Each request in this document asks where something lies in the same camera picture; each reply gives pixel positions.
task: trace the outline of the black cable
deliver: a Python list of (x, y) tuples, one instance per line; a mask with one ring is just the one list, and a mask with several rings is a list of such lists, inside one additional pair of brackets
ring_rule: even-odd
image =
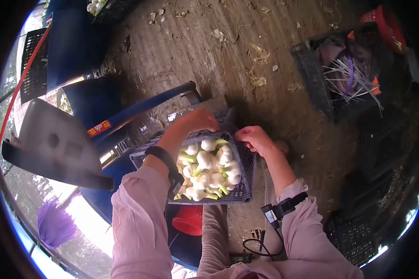
[(267, 248), (265, 247), (265, 245), (264, 245), (263, 243), (262, 243), (262, 247), (265, 249), (265, 251), (267, 252), (267, 254), (264, 254), (264, 253), (259, 253), (259, 252), (253, 251), (252, 249), (248, 248), (248, 247), (245, 245), (245, 243), (247, 243), (247, 242), (249, 242), (249, 241), (256, 241), (256, 242), (259, 242), (259, 243), (261, 244), (261, 240), (256, 239), (256, 238), (248, 238), (248, 239), (244, 240), (244, 241), (242, 242), (242, 246), (243, 246), (246, 250), (248, 250), (248, 251), (252, 252), (252, 253), (253, 253), (253, 254), (255, 254), (255, 255), (258, 255), (258, 256), (265, 256), (265, 257), (270, 257), (270, 258), (272, 258), (272, 261), (275, 261), (275, 260), (273, 259), (273, 257), (281, 255), (281, 254), (282, 254), (282, 252), (284, 252), (284, 248), (285, 248), (285, 247), (284, 247), (284, 239), (282, 239), (282, 236), (279, 234), (279, 232), (278, 232), (278, 230), (277, 230), (277, 229), (274, 229), (274, 230), (275, 230), (276, 234), (278, 235), (279, 239), (281, 239), (281, 244), (282, 244), (282, 247), (281, 247), (281, 251), (279, 251), (279, 253), (276, 253), (276, 254), (270, 254), (270, 252), (267, 250)]

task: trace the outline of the red label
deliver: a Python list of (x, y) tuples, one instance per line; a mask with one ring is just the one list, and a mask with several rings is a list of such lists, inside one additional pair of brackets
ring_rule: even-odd
[(112, 125), (110, 124), (110, 122), (108, 120), (104, 120), (100, 124), (88, 130), (87, 133), (90, 137), (94, 137), (97, 134), (102, 133), (103, 131), (106, 131), (107, 129), (111, 127)]

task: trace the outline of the leg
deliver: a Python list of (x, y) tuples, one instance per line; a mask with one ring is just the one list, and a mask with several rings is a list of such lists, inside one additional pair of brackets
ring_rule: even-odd
[[(272, 204), (277, 205), (276, 202), (276, 195), (275, 195), (275, 188), (273, 186), (272, 177), (270, 176), (270, 172), (268, 169), (265, 170), (265, 204)], [(281, 239), (276, 234), (275, 230), (273, 229), (272, 225), (265, 220), (265, 236), (264, 236), (264, 246), (268, 249), (270, 254), (276, 254), (279, 253), (279, 251), (282, 248), (282, 245), (284, 245), (281, 241)], [(278, 229), (279, 234), (282, 236), (282, 232), (280, 229)], [(263, 248), (261, 253), (267, 254), (267, 251)], [(271, 262), (272, 259), (270, 257), (261, 256), (261, 260)], [(284, 251), (281, 255), (273, 257), (275, 261), (285, 261), (287, 260), (287, 254)]]
[(202, 258), (197, 276), (213, 274), (224, 270), (230, 264), (226, 209), (226, 205), (203, 206)]

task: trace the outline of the pink long sleeve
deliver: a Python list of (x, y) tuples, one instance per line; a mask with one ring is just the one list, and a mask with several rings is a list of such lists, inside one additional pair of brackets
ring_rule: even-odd
[(112, 278), (170, 278), (174, 265), (163, 217), (168, 187), (150, 167), (125, 175), (112, 196)]
[[(168, 185), (149, 167), (123, 177), (113, 204), (113, 265), (111, 277), (171, 277), (173, 261), (168, 248), (168, 229), (163, 217)], [(305, 188), (298, 180), (285, 188), (278, 202)], [(239, 263), (201, 278), (241, 279), (256, 272), (262, 278), (363, 278), (329, 242), (320, 223), (316, 199), (307, 198), (286, 215), (282, 232), (289, 260)]]

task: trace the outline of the purple plastic strands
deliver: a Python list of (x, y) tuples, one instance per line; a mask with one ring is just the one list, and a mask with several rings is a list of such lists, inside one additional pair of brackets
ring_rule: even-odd
[(51, 250), (72, 240), (77, 230), (71, 215), (58, 205), (58, 198), (45, 202), (37, 216), (39, 238)]
[(351, 91), (352, 84), (354, 83), (354, 64), (352, 63), (352, 56), (348, 55), (349, 60), (349, 83), (348, 87), (346, 88), (346, 92), (343, 94), (342, 98), (345, 98), (345, 96)]

